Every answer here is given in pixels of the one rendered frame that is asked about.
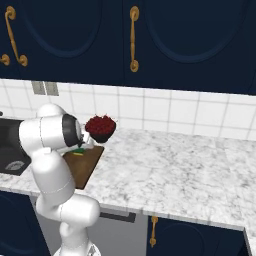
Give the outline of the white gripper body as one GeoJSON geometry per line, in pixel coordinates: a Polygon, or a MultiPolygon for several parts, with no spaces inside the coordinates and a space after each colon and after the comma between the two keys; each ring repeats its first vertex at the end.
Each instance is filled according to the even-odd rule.
{"type": "Polygon", "coordinates": [[[82,145],[81,147],[83,149],[93,149],[95,146],[93,138],[90,136],[90,134],[86,131],[82,133],[83,138],[82,138],[82,145]]]}

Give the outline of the brown wooden cutting board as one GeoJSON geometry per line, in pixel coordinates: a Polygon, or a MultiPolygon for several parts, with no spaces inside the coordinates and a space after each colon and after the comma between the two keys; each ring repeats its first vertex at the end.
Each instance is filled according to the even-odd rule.
{"type": "Polygon", "coordinates": [[[102,146],[94,146],[93,149],[85,149],[83,154],[73,154],[70,151],[63,155],[77,189],[83,190],[85,188],[103,151],[104,148],[102,146]]]}

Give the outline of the black bowl of red berries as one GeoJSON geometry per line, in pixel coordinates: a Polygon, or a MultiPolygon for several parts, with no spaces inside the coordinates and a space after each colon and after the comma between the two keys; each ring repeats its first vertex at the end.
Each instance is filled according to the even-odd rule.
{"type": "Polygon", "coordinates": [[[113,135],[116,123],[107,115],[94,116],[85,125],[85,130],[97,143],[105,143],[113,135]]]}

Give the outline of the grey dishwasher front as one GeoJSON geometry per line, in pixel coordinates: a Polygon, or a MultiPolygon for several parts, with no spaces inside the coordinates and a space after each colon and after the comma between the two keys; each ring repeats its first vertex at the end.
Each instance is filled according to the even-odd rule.
{"type": "MultiPolygon", "coordinates": [[[[37,198],[30,197],[33,209],[37,198]]],[[[101,208],[104,217],[100,216],[97,223],[88,228],[89,238],[96,244],[102,256],[146,256],[147,216],[136,214],[135,222],[113,219],[114,215],[128,217],[128,212],[101,208]]],[[[36,217],[43,232],[50,255],[59,249],[61,238],[60,223],[39,215],[36,217]]]]}

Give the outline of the navy upper cupboard door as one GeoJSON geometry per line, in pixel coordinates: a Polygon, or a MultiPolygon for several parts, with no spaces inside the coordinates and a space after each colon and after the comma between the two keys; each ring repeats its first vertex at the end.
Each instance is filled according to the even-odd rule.
{"type": "Polygon", "coordinates": [[[7,32],[5,21],[5,3],[5,0],[0,0],[0,78],[14,79],[19,77],[19,72],[16,67],[7,32]],[[1,62],[1,58],[4,54],[6,54],[10,59],[9,65],[5,65],[1,62]]]}
{"type": "Polygon", "coordinates": [[[5,0],[19,77],[121,85],[122,0],[5,0]]]}
{"type": "Polygon", "coordinates": [[[256,0],[123,0],[123,36],[126,85],[256,95],[256,0]]]}

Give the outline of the navy cupboard door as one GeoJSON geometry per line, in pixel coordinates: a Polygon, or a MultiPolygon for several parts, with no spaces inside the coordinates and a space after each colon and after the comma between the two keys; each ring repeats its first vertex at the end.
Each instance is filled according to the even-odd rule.
{"type": "Polygon", "coordinates": [[[5,3],[5,0],[0,0],[0,78],[14,79],[19,77],[19,72],[16,67],[7,32],[5,21],[5,3]],[[1,62],[1,58],[4,54],[6,54],[10,59],[9,65],[5,65],[1,62]]]}
{"type": "Polygon", "coordinates": [[[242,231],[158,218],[151,248],[148,217],[146,256],[249,256],[242,231]]]}
{"type": "Polygon", "coordinates": [[[256,0],[123,0],[123,36],[126,85],[256,95],[256,0]]]}
{"type": "Polygon", "coordinates": [[[19,77],[121,85],[122,0],[5,0],[19,77]]]}
{"type": "Polygon", "coordinates": [[[0,256],[51,256],[27,195],[0,191],[0,256]]]}

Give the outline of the navy lower cupboard door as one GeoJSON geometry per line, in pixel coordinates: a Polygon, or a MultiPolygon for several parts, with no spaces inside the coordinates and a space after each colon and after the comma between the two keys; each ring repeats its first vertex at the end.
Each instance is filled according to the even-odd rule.
{"type": "Polygon", "coordinates": [[[148,217],[146,256],[249,256],[242,231],[158,218],[151,248],[148,217]]]}
{"type": "Polygon", "coordinates": [[[0,256],[51,256],[27,195],[0,191],[0,256]]]}

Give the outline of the grey wall outlet plate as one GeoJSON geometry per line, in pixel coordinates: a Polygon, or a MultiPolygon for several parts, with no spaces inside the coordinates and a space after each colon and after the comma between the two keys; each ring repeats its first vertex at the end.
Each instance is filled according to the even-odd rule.
{"type": "Polygon", "coordinates": [[[44,83],[42,81],[32,81],[32,88],[35,95],[45,95],[44,83]]]}
{"type": "Polygon", "coordinates": [[[58,96],[58,87],[56,82],[46,82],[45,83],[46,92],[50,96],[58,96]]]}

